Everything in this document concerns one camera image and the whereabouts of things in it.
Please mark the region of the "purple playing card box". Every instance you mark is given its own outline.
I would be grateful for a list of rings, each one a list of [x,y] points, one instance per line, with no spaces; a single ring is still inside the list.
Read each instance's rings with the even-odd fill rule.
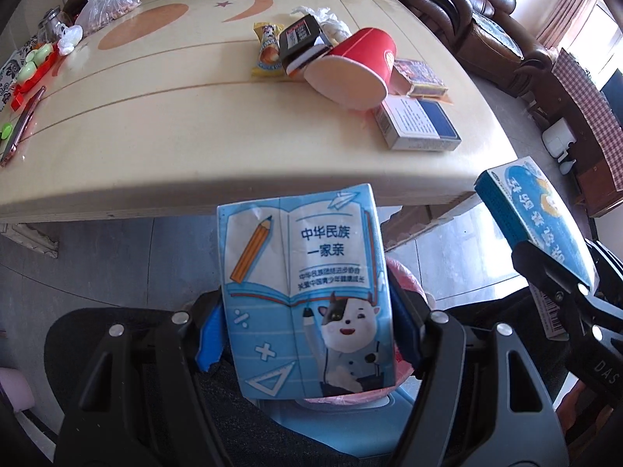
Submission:
[[[390,78],[390,90],[400,96],[438,99],[445,96],[448,87],[425,62],[397,58]]]

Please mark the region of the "plastic bag of peanuts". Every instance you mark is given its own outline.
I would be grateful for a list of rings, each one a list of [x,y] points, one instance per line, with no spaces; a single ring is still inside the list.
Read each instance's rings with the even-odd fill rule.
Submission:
[[[140,5],[139,0],[86,0],[75,24],[83,29],[83,36],[90,36]]]

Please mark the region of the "black cigarette box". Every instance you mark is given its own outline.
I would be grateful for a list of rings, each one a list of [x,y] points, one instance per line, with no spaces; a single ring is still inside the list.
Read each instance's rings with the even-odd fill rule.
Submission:
[[[318,20],[305,15],[280,34],[279,47],[285,74],[294,78],[311,62],[328,53],[333,44],[320,28]]]

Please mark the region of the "blue cartoon milk carton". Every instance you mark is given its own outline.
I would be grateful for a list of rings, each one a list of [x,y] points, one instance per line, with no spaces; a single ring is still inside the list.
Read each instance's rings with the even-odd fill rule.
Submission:
[[[241,201],[216,214],[244,397],[320,399],[395,385],[387,264],[369,184]]]

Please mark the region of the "white blue pill box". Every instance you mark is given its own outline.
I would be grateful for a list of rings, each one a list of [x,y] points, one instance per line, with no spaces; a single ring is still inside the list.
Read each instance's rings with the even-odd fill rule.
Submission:
[[[389,95],[373,111],[392,151],[451,152],[461,138],[436,101]]]

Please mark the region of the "small white plastic bag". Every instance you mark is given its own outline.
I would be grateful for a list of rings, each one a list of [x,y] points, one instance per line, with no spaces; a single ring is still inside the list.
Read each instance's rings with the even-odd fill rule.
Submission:
[[[56,42],[59,55],[68,56],[73,53],[81,40],[83,40],[83,28],[80,25],[64,25]]]

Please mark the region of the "pink curtain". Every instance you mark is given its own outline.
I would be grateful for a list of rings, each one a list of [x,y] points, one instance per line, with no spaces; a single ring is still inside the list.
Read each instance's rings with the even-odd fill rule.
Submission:
[[[598,0],[553,0],[547,7],[537,41],[546,49],[556,49],[565,36],[582,26]]]

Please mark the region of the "green small lid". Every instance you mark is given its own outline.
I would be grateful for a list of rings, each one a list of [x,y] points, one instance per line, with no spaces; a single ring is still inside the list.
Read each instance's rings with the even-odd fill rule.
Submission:
[[[6,123],[5,125],[2,126],[1,129],[1,133],[0,133],[0,139],[1,140],[8,140],[9,137],[11,137],[12,133],[13,133],[13,125],[11,125],[10,123]]]

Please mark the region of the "blue white medicine box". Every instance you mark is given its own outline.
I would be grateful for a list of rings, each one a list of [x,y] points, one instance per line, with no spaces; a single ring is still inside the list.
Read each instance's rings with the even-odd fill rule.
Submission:
[[[596,291],[598,271],[574,216],[532,158],[482,172],[474,189],[510,247],[531,242]]]

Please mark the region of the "yellow snack wrapper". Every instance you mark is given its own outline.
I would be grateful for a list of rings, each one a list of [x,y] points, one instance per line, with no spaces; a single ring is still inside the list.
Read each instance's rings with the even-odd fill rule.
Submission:
[[[253,31],[260,43],[258,59],[251,69],[253,77],[282,77],[283,65],[280,59],[280,35],[282,24],[256,22]]]

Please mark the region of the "floral patterned bench cover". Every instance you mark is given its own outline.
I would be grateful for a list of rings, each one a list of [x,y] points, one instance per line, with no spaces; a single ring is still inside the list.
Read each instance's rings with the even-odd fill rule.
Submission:
[[[25,64],[26,56],[30,53],[37,44],[37,36],[34,35],[20,49],[13,51],[13,54],[7,59],[6,63],[1,68],[0,78],[0,111],[3,111],[6,104],[13,94],[13,88],[17,82],[17,75],[20,69]]]

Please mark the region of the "red paper cup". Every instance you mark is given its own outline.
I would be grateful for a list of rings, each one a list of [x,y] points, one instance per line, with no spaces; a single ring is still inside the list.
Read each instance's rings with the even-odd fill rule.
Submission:
[[[304,79],[320,95],[347,109],[375,109],[389,93],[396,52],[387,32],[361,28],[313,61]]]

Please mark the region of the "white small appliance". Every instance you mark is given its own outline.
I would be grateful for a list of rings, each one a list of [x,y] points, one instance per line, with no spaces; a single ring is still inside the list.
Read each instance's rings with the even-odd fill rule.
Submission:
[[[567,175],[575,164],[569,159],[569,149],[577,140],[565,118],[550,125],[542,134],[542,141],[550,156],[558,163],[562,175]]]

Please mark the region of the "red tray with green cups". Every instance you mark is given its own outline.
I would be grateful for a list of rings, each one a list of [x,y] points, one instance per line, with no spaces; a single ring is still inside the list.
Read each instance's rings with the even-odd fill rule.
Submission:
[[[26,56],[26,62],[17,75],[13,87],[11,109],[17,112],[24,103],[24,97],[56,63],[59,57],[56,43],[45,43]]]

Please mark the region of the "white tissue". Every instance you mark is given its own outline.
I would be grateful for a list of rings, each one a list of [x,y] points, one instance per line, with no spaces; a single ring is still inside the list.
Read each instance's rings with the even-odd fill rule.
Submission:
[[[318,7],[312,9],[308,6],[297,6],[291,12],[291,16],[295,15],[310,15],[315,18],[320,25],[322,31],[327,36],[331,43],[336,46],[337,44],[347,40],[353,35],[348,25],[340,20],[337,15],[329,7]]]

